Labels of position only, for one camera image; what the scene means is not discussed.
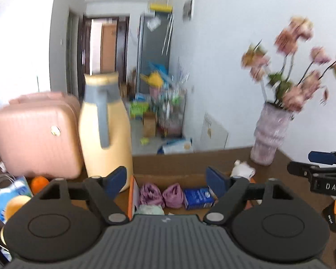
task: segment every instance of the floor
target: floor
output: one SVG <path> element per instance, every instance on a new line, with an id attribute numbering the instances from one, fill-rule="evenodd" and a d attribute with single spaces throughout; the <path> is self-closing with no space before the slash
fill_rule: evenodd
<path id="1" fill-rule="evenodd" d="M 140 120 L 131 120 L 131 137 L 132 137 L 132 155 L 143 156 L 157 154 L 158 149 L 166 143 L 159 134 L 155 138 L 150 138 L 147 145 L 141 144 L 143 137 L 143 124 Z"/>

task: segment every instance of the refrigerator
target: refrigerator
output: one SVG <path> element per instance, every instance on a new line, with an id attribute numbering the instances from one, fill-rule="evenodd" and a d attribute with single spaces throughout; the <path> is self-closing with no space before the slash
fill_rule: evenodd
<path id="1" fill-rule="evenodd" d="M 140 74 L 149 75 L 149 62 L 163 65 L 169 71 L 170 44 L 173 31 L 173 14 L 165 12 L 145 13 L 141 15 L 136 92 L 149 93 L 149 87 L 140 78 Z"/>

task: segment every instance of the orange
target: orange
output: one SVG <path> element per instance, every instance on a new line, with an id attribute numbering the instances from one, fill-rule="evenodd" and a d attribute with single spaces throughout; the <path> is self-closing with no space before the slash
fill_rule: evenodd
<path id="1" fill-rule="evenodd" d="M 34 195 L 38 194 L 46 185 L 49 184 L 49 180 L 42 176 L 36 176 L 31 181 L 31 191 Z"/>

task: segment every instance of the blue carton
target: blue carton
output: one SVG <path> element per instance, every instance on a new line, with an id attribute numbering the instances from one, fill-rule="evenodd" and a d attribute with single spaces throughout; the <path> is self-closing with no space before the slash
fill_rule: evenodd
<path id="1" fill-rule="evenodd" d="M 198 189 L 184 189 L 185 209 L 209 208 L 214 205 L 215 199 L 208 187 Z"/>

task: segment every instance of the storage items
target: storage items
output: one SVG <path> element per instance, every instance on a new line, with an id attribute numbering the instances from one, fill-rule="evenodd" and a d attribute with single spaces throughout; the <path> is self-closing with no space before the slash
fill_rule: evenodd
<path id="1" fill-rule="evenodd" d="M 36 176 L 31 180 L 31 191 L 34 195 L 38 194 L 45 186 L 49 184 L 49 180 L 42 176 Z"/>
<path id="2" fill-rule="evenodd" d="M 107 176 L 119 166 L 133 174 L 131 128 L 118 89 L 118 73 L 85 75 L 80 140 L 87 174 Z"/>
<path id="3" fill-rule="evenodd" d="M 21 96 L 0 109 L 0 155 L 14 176 L 77 178 L 80 103 L 61 92 Z"/>
<path id="4" fill-rule="evenodd" d="M 158 126 L 165 137 L 181 137 L 186 90 L 162 89 L 158 106 Z"/>
<path id="5" fill-rule="evenodd" d="M 167 143 L 162 146 L 164 154 L 193 153 L 192 142 L 186 139 L 178 140 L 173 143 Z"/>
<path id="6" fill-rule="evenodd" d="M 151 183 L 144 184 L 140 189 L 140 204 L 160 205 L 165 207 L 159 188 Z"/>
<path id="7" fill-rule="evenodd" d="M 136 215 L 164 215 L 164 210 L 160 205 L 142 204 L 135 212 Z"/>
<path id="8" fill-rule="evenodd" d="M 126 83 L 122 83 L 120 85 L 120 95 L 122 99 L 126 99 L 127 98 L 127 84 Z"/>
<path id="9" fill-rule="evenodd" d="M 32 197 L 29 185 L 25 177 L 20 176 L 16 179 L 7 174 L 0 175 L 0 181 L 8 179 L 11 184 L 8 187 L 0 188 L 0 220 L 6 222 L 16 211 L 16 202 L 12 203 L 12 206 L 7 209 L 9 202 L 17 196 Z"/>
<path id="10" fill-rule="evenodd" d="M 156 127 L 155 113 L 145 112 L 143 115 L 143 137 L 155 137 Z"/>
<path id="11" fill-rule="evenodd" d="M 141 79 L 146 82 L 150 87 L 161 88 L 164 84 L 163 79 L 161 78 L 158 71 L 152 72 L 149 76 L 141 74 Z"/>
<path id="12" fill-rule="evenodd" d="M 143 114 L 149 110 L 148 102 L 133 101 L 130 105 L 130 115 L 132 118 L 143 117 Z"/>
<path id="13" fill-rule="evenodd" d="M 31 197 L 26 195 L 19 195 L 12 198 L 6 205 L 4 210 L 5 222 L 9 220 L 21 207 L 23 207 L 27 202 L 29 202 Z"/>
<path id="14" fill-rule="evenodd" d="M 210 193 L 208 187 L 185 189 L 184 196 L 186 210 L 212 207 L 215 202 L 215 199 Z"/>
<path id="15" fill-rule="evenodd" d="M 158 102 L 159 93 L 160 93 L 160 88 L 149 86 L 149 95 L 152 96 L 153 101 Z"/>
<path id="16" fill-rule="evenodd" d="M 247 162 L 241 162 L 240 160 L 236 160 L 230 177 L 244 177 L 250 181 L 254 175 L 255 169 L 250 167 Z"/>
<path id="17" fill-rule="evenodd" d="M 169 186 L 162 196 L 167 207 L 181 208 L 183 205 L 184 194 L 178 183 Z"/>

